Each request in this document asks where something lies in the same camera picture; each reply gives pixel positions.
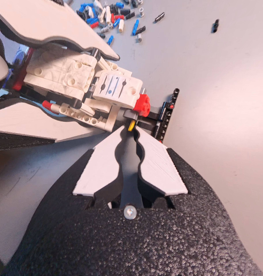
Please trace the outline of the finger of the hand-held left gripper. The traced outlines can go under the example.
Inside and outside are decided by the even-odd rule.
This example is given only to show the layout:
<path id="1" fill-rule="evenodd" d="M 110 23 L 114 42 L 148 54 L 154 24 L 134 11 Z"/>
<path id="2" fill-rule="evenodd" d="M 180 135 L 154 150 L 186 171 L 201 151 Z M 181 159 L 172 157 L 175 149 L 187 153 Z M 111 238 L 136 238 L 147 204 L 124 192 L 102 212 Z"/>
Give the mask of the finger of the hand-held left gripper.
<path id="1" fill-rule="evenodd" d="M 38 48 L 59 43 L 76 52 L 98 49 L 104 59 L 120 57 L 63 1 L 0 0 L 0 30 L 8 39 Z"/>
<path id="2" fill-rule="evenodd" d="M 53 140 L 55 143 L 80 139 L 109 131 L 109 121 L 83 111 L 51 104 L 52 111 L 23 99 L 0 102 L 0 133 Z"/>

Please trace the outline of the toy brick vehicle model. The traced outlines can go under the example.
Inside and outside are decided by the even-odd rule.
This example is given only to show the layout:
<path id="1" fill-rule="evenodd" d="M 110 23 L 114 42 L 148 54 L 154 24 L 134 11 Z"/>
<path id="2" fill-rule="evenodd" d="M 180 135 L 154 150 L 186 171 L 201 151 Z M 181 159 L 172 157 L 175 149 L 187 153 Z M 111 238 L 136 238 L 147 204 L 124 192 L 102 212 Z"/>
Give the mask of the toy brick vehicle model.
<path id="1" fill-rule="evenodd" d="M 179 94 L 175 89 L 169 102 L 152 111 L 143 81 L 132 72 L 105 60 L 98 49 L 78 53 L 55 44 L 30 48 L 23 63 L 9 70 L 4 89 L 8 94 L 0 102 L 23 99 L 60 117 L 48 104 L 66 104 L 94 118 L 105 118 L 109 133 L 119 124 L 122 109 L 124 119 L 135 120 L 135 126 L 149 130 L 161 143 Z"/>

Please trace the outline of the pile of small brick parts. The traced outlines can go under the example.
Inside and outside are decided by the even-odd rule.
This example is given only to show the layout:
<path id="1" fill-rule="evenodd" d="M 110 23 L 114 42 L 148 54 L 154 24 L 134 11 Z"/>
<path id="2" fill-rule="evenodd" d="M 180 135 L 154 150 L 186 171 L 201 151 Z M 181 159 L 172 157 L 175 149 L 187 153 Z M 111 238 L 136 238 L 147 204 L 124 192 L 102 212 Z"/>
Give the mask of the pile of small brick parts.
<path id="1" fill-rule="evenodd" d="M 107 1 L 103 4 L 101 1 L 91 1 L 82 3 L 76 13 L 98 36 L 106 39 L 106 34 L 112 30 L 122 33 L 126 21 L 136 17 L 135 11 L 131 9 L 139 8 L 137 17 L 142 18 L 142 4 L 143 1 L 117 1 L 110 5 Z"/>

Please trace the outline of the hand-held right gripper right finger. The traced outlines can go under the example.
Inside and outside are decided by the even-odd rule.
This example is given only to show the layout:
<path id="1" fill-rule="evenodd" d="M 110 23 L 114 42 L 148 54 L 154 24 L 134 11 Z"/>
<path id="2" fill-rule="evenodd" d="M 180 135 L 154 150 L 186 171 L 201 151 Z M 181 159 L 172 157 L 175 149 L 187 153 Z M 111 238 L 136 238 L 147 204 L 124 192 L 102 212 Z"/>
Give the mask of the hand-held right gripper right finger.
<path id="1" fill-rule="evenodd" d="M 140 173 L 144 181 L 163 195 L 187 194 L 188 190 L 182 181 L 167 147 L 143 129 L 136 126 L 137 143 L 143 150 Z"/>

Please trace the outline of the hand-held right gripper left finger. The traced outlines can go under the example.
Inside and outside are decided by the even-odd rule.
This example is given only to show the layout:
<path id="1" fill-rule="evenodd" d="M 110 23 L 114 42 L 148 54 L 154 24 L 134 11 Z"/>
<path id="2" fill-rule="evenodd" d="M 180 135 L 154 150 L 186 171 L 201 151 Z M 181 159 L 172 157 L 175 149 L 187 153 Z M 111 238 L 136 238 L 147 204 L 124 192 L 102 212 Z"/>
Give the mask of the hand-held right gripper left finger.
<path id="1" fill-rule="evenodd" d="M 117 178 L 119 163 L 115 151 L 122 141 L 121 132 L 124 129 L 125 126 L 121 126 L 93 148 L 93 153 L 73 190 L 74 195 L 94 196 Z"/>

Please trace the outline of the grey desk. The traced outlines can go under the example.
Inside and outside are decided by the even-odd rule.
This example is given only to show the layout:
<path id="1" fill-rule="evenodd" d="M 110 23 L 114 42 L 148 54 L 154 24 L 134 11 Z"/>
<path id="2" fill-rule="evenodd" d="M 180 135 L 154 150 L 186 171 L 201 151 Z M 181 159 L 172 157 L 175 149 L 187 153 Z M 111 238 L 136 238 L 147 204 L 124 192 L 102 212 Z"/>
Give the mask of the grey desk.
<path id="1" fill-rule="evenodd" d="M 154 107 L 180 89 L 164 144 L 214 189 L 263 271 L 263 1 L 143 1 L 142 7 L 142 42 L 131 35 L 136 19 L 123 33 L 112 32 L 118 66 L 143 81 Z M 0 151 L 4 264 L 51 185 L 106 136 Z"/>

